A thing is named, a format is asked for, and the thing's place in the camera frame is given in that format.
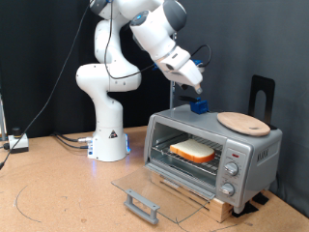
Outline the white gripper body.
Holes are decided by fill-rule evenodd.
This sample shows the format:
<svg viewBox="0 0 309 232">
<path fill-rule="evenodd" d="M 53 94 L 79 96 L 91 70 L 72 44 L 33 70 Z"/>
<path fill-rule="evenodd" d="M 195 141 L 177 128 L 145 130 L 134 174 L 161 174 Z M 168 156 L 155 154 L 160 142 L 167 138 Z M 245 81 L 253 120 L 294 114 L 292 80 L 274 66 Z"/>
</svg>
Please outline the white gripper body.
<svg viewBox="0 0 309 232">
<path fill-rule="evenodd" d="M 169 64 L 160 63 L 159 67 L 162 73 L 171 81 L 178 82 L 194 87 L 195 89 L 201 88 L 201 82 L 203 77 L 193 63 L 192 60 L 188 60 L 177 70 L 172 70 L 172 66 Z"/>
</svg>

